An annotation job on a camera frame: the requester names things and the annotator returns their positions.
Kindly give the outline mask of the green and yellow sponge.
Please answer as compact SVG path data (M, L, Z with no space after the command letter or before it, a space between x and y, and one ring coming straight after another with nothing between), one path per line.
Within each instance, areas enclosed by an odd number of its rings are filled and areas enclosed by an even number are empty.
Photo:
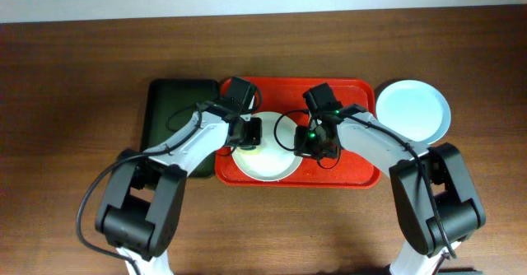
M237 148L242 151L255 151L258 150L260 145L239 145Z

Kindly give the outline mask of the white plate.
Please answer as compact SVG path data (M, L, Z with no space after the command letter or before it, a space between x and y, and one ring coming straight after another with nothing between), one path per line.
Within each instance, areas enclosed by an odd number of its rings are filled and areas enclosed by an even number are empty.
M262 121L260 144L250 150L237 147L232 154L236 166L254 180L272 182L285 179L300 167L302 158L282 148L274 137L274 126L281 115L266 111L252 117Z

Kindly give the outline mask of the light blue plate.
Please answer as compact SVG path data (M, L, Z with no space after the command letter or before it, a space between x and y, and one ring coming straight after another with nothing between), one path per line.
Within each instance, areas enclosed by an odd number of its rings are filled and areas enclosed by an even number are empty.
M415 142L433 144L450 129L451 110L446 98L418 80L390 82L376 97L377 119Z

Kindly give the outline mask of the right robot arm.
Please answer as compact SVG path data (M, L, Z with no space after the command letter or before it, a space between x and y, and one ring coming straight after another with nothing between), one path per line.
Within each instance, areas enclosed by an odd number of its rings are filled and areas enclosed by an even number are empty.
M390 274L437 274L456 248L486 223L460 150L431 147L385 127L359 105L311 106L296 153L321 159L326 147L359 155L389 177L404 236Z

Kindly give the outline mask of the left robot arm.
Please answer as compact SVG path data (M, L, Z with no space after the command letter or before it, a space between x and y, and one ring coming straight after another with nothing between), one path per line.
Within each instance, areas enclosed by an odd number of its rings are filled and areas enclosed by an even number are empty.
M262 120L237 103L197 104L190 120L145 151L125 150L101 172L110 179L95 228L131 274L169 274L166 250L180 219L187 178L223 147L256 147Z

